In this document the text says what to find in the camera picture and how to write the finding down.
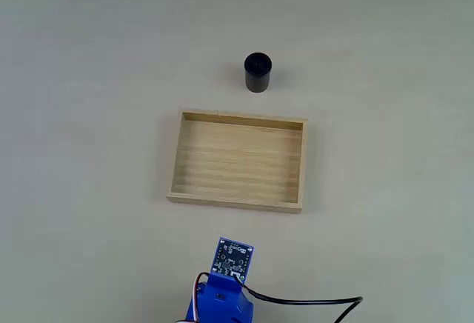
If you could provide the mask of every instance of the wooden box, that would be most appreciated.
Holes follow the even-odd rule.
[[[183,110],[172,202],[301,211],[304,119]]]

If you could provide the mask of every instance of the tray inner floor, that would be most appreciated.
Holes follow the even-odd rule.
[[[184,120],[173,192],[298,201],[301,131]]]

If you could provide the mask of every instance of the white wire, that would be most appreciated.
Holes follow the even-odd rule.
[[[200,273],[196,276],[196,279],[194,280],[193,284],[193,291],[191,293],[191,306],[193,307],[193,320],[192,321],[177,321],[176,323],[199,323],[199,317],[198,317],[198,305],[197,305],[197,294],[198,294],[198,285],[199,285],[199,279],[201,276],[207,275],[209,276],[208,273]]]

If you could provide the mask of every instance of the tray rim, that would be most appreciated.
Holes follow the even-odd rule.
[[[269,210],[276,212],[285,212],[285,213],[299,213],[301,212],[303,206],[303,188],[304,188],[304,176],[305,176],[305,167],[306,167],[306,152],[307,152],[307,119],[303,118],[294,118],[294,117],[284,117],[284,116],[266,116],[258,115],[251,113],[239,113],[239,112],[227,112],[220,110],[199,110],[194,108],[180,108],[179,112],[181,114],[181,121],[179,125],[179,135],[176,143],[175,150],[175,162],[173,167],[173,175],[171,178],[170,190],[167,194],[167,199],[171,202],[180,202],[180,203],[189,203],[189,204],[204,204],[212,205],[218,207],[233,207],[233,208],[242,208],[249,210]],[[256,119],[262,121],[283,121],[301,124],[301,154],[300,154],[300,168],[299,168],[299,178],[298,178],[298,201],[297,202],[277,202],[277,201],[263,201],[258,199],[233,199],[226,196],[204,196],[196,195],[193,193],[179,193],[173,192],[173,182],[176,173],[176,164],[178,160],[178,147],[181,144],[181,133],[183,129],[183,123],[186,120],[185,113],[193,113],[197,115],[206,115],[206,116],[227,116],[227,117],[236,117],[244,119]]]

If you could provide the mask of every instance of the black cable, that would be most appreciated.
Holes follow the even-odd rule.
[[[310,305],[323,305],[323,304],[347,304],[351,303],[351,305],[336,319],[334,323],[339,323],[344,319],[347,314],[356,306],[362,302],[363,298],[362,297],[352,297],[350,299],[322,299],[322,300],[295,300],[295,299],[277,299],[275,297],[270,297],[270,296],[265,296],[262,295],[261,293],[258,293],[254,290],[251,290],[248,288],[243,282],[241,282],[236,275],[233,275],[234,280],[243,288],[245,288],[248,293],[252,296],[254,296],[256,299],[260,299],[262,301],[266,302],[272,302],[276,304],[291,304],[295,306],[310,306]]]

